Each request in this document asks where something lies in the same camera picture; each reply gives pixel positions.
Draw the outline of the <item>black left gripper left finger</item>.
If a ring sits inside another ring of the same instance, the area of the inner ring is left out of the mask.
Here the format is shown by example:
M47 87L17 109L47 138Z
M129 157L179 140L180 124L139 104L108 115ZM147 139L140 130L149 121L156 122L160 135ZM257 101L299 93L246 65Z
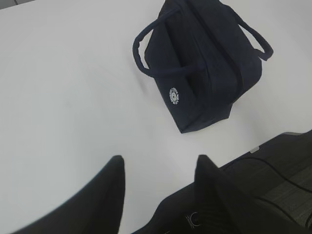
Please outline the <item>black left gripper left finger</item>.
M73 197L17 233L117 234L124 197L124 159L122 156L114 156Z

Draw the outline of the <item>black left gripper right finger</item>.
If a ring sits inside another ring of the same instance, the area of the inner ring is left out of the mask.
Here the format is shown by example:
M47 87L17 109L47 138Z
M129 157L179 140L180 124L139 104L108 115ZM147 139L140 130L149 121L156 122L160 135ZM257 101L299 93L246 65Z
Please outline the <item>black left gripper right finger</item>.
M257 205L206 156L195 170L195 202L202 234L274 234L275 217Z

